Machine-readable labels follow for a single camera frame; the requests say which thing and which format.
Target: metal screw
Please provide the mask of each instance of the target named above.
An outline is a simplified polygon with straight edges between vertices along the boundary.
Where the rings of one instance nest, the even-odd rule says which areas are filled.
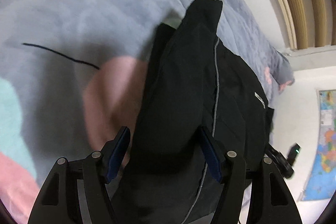
[[[99,151],[95,151],[92,153],[92,158],[96,159],[96,158],[99,158],[101,156],[101,153]]]
[[[265,158],[264,158],[264,163],[266,163],[266,164],[271,164],[271,163],[272,163],[272,160],[271,160],[269,157],[265,157]]]
[[[58,163],[59,165],[64,164],[64,163],[65,163],[65,158],[60,158],[60,159],[58,159],[58,160],[57,160],[57,163]]]
[[[229,152],[227,153],[227,155],[228,155],[230,158],[234,158],[234,157],[237,156],[237,153],[234,152],[234,151],[229,151]]]

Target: pink pattern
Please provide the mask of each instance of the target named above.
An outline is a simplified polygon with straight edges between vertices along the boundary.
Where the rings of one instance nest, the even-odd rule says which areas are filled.
[[[0,198],[18,224],[28,223],[40,191],[34,178],[21,165],[0,152]]]
[[[83,92],[86,131],[91,147],[101,150],[121,126],[133,134],[142,102],[147,62],[130,56],[103,64]],[[125,156],[123,166],[128,162]]]
[[[279,86],[279,91],[282,92],[288,85],[290,85],[292,81],[287,81],[286,83]]]
[[[265,68],[264,73],[265,73],[265,78],[266,78],[267,83],[269,85],[271,85],[272,84],[272,77],[271,77],[271,73],[269,72],[269,67]]]

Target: reflective piping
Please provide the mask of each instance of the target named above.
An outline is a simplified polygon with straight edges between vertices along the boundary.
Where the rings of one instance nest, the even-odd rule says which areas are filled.
[[[218,97],[219,97],[219,73],[218,73],[218,66],[217,66],[217,46],[218,46],[218,44],[219,44],[219,38],[217,38],[217,42],[216,42],[215,48],[214,48],[217,90],[216,90],[216,99],[215,99],[215,109],[214,109],[214,112],[213,112],[213,123],[212,123],[212,131],[211,131],[212,137],[215,135],[216,118],[217,118],[217,106],[218,106]],[[185,216],[185,218],[184,218],[184,220],[182,221],[181,224],[184,224],[184,222],[186,222],[187,218],[189,217],[194,205],[196,204],[196,202],[197,202],[197,200],[198,200],[198,198],[201,194],[201,190],[202,190],[202,187],[203,187],[203,183],[204,183],[205,174],[207,172],[207,169],[208,169],[208,164],[205,163],[201,183],[199,184],[199,188],[198,188],[198,191],[197,191],[195,201],[194,201],[193,205],[190,207],[189,211],[187,212],[187,215]]]

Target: world map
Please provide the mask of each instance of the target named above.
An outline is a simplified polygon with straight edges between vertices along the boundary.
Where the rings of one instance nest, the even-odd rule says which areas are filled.
[[[319,92],[319,143],[302,200],[331,198],[336,190],[336,90]]]

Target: backpack logo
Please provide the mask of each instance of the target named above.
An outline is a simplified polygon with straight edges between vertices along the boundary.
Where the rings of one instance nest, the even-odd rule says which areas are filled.
[[[265,103],[264,103],[263,99],[256,92],[254,92],[254,96],[259,99],[259,101],[262,103],[262,105],[263,105],[263,107],[265,109]]]

